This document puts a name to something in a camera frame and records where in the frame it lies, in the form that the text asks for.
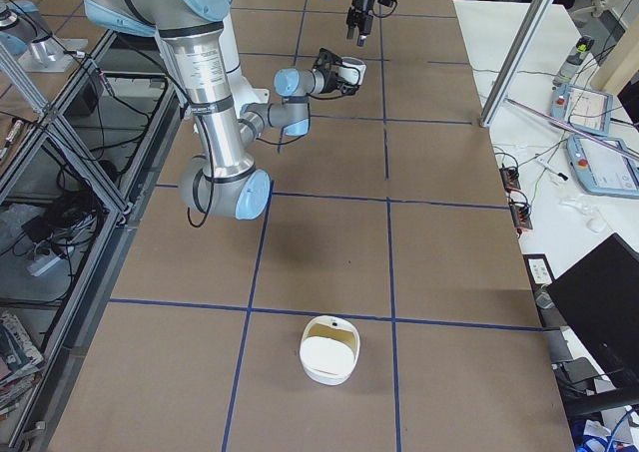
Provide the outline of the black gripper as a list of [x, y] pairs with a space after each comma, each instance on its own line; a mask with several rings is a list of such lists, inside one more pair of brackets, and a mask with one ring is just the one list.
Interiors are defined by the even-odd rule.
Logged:
[[356, 40], [357, 47], [363, 47], [368, 35], [370, 34], [367, 29], [370, 29], [372, 26], [372, 8], [372, 3], [364, 2], [352, 3], [348, 10], [346, 38], [349, 40], [353, 39], [354, 29], [360, 29]]
[[[339, 60], [341, 65], [354, 66], [355, 58], [342, 57]], [[359, 90], [359, 85], [341, 84], [341, 79], [338, 74], [338, 69], [331, 65], [323, 65], [319, 67], [319, 72], [323, 79], [323, 86], [319, 90], [321, 94], [332, 93], [334, 91], [340, 92], [343, 97], [354, 96]]]

